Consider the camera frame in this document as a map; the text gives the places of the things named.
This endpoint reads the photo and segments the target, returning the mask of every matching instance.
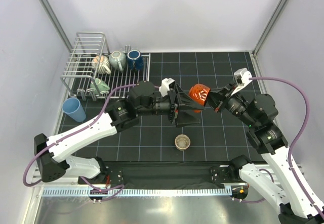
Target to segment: bowl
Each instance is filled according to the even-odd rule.
[[[190,139],[186,135],[178,135],[175,140],[176,148],[180,151],[187,150],[190,146]]]

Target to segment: white wall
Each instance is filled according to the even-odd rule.
[[[308,126],[297,143],[294,156],[305,176],[324,199],[324,0],[290,0],[280,16],[258,59],[264,76],[290,80],[306,91],[310,99]],[[291,142],[305,114],[303,99],[293,89],[267,82],[279,109],[283,132]]]
[[[66,58],[67,50],[38,0],[1,0],[1,223],[21,221],[29,192],[23,171],[33,157],[33,137],[53,133]]]
[[[102,31],[111,50],[252,50],[279,0],[49,0],[69,39]]]

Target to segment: blue cup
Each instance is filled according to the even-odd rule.
[[[79,99],[69,98],[65,100],[62,105],[62,110],[76,122],[82,122],[86,119],[86,113]]]
[[[132,50],[127,53],[128,66],[136,70],[141,70],[144,67],[144,61],[141,52],[138,50]]]

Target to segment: metal dish rack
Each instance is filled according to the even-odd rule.
[[[125,46],[123,53],[128,53],[131,46]],[[111,74],[98,74],[97,66],[92,66],[92,60],[96,56],[110,55],[108,42],[104,33],[101,32],[78,32],[76,33],[75,42],[71,53],[68,57],[68,62],[64,68],[61,81],[69,91],[70,97],[81,97],[83,100],[92,98],[106,99],[109,92],[101,92],[96,94],[94,88],[90,88],[91,82],[95,79],[103,80],[110,90],[118,86],[134,84],[141,80],[149,80],[151,54],[142,55],[144,67],[140,71],[131,70],[128,66],[119,72],[111,67]],[[129,88],[117,90],[111,98],[118,99],[126,96]]]

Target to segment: green mug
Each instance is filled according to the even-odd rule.
[[[110,90],[110,87],[107,84],[105,84],[104,81],[102,81],[98,78],[95,79],[95,83],[99,89],[99,92],[96,89],[96,86],[93,84],[92,81],[91,81],[91,85],[90,85],[90,88],[95,90],[95,94],[101,94],[102,92],[108,92]]]

